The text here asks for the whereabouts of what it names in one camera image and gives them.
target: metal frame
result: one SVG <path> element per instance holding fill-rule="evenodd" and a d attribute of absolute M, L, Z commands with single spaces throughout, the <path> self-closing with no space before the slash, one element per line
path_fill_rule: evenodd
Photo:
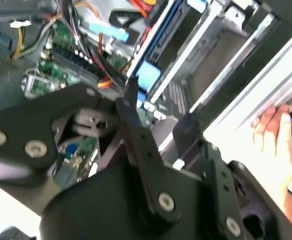
<path fill-rule="evenodd" d="M 165 7 L 165 9 L 162 11 L 158 21 L 156 22 L 156 24 L 152 27 L 151 31 L 148 33 L 148 36 L 144 42 L 144 44 L 141 46 L 140 50 L 138 51 L 137 55 L 134 56 L 134 60 L 131 63 L 131 66 L 129 68 L 129 70 L 127 71 L 127 77 L 130 77 L 134 71 L 136 70 L 139 62 L 141 61 L 141 59 L 143 58 L 147 48 L 149 47 L 149 45 L 151 44 L 152 40 L 155 38 L 156 33 L 158 32 L 158 30 L 160 29 L 160 26 L 162 24 L 162 22 L 165 20 L 167 14 L 169 13 L 169 10 L 171 9 L 173 3 L 175 2 L 175 0 L 169 0 L 167 6 Z"/>
<path fill-rule="evenodd" d="M 202 18 L 198 21 L 198 28 L 196 34 L 192 37 L 192 39 L 187 44 L 186 48 L 183 50 L 181 55 L 178 57 L 172 68 L 170 69 L 167 75 L 164 75 L 162 78 L 162 82 L 160 82 L 159 87 L 156 89 L 155 93 L 152 95 L 150 102 L 155 103 L 157 99 L 160 97 L 164 89 L 167 87 L 169 82 L 172 80 L 178 69 L 181 67 L 185 59 L 188 57 L 192 49 L 196 46 L 197 42 L 204 35 L 212 21 L 216 18 L 216 16 L 222 11 L 223 5 L 217 2 L 216 0 L 211 3 L 210 9 L 206 11 L 210 11 L 207 18 L 202 22 Z"/>
<path fill-rule="evenodd" d="M 228 62 L 224 69 L 219 73 L 212 84 L 205 90 L 205 92 L 197 99 L 194 105 L 190 108 L 189 112 L 192 113 L 200 104 L 205 104 L 209 98 L 213 95 L 214 91 L 225 82 L 229 73 L 235 69 L 235 63 L 238 58 L 243 54 L 243 52 L 248 48 L 248 46 L 256 39 L 258 39 L 270 26 L 273 21 L 274 16 L 269 14 L 258 26 L 257 30 L 249 37 L 245 44 L 239 49 L 239 51 L 234 55 L 234 57 Z"/>
<path fill-rule="evenodd" d="M 204 136 L 213 144 L 226 149 L 226 136 L 239 134 L 237 137 L 242 139 L 240 134 L 246 132 L 249 123 L 269 106 L 278 106 L 291 98 L 292 39 L 210 124 Z"/>

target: black metal bracket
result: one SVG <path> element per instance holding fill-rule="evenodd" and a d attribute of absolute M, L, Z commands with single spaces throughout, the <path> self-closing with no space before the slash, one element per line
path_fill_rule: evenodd
<path fill-rule="evenodd" d="M 222 161 L 220 152 L 211 151 L 211 144 L 204 139 L 196 119 L 195 114 L 188 113 L 174 128 L 178 157 L 185 162 L 186 169 L 200 175 L 207 185 L 207 194 L 211 195 L 214 203 L 215 225 L 220 234 L 229 240 L 245 240 L 231 171 Z"/>
<path fill-rule="evenodd" d="M 126 96 L 115 102 L 77 84 L 1 111 L 0 131 L 7 141 L 0 145 L 0 181 L 20 185 L 42 183 L 56 166 L 59 143 L 55 140 L 64 139 L 71 122 L 71 130 L 75 133 L 99 138 L 101 165 L 105 159 L 109 160 L 104 166 L 114 161 L 115 155 L 120 153 L 119 148 L 125 149 L 134 172 L 136 190 L 142 189 L 138 194 L 141 210 L 150 224 L 169 226 L 176 223 L 181 215 L 178 200 L 155 140 L 150 130 L 141 126 L 135 107 L 136 84 L 137 81 L 128 84 Z M 40 142 L 41 145 L 33 146 L 38 149 L 33 150 L 46 149 L 44 155 L 27 155 L 29 141 Z M 169 196 L 172 202 L 162 202 L 162 194 L 166 198 Z"/>

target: yellow wire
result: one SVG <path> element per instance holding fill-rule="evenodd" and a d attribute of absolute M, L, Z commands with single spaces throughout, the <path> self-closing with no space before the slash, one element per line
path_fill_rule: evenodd
<path fill-rule="evenodd" d="M 143 0 L 143 1 L 149 5 L 155 5 L 157 3 L 157 0 Z"/>
<path fill-rule="evenodd" d="M 112 83 L 112 80 L 108 80 L 106 82 L 101 82 L 101 83 L 98 83 L 98 87 L 104 87 L 106 85 L 109 85 Z"/>
<path fill-rule="evenodd" d="M 21 52 L 21 47 L 22 47 L 22 31 L 21 31 L 21 27 L 19 27 L 18 28 L 18 44 L 12 56 L 13 59 Z"/>

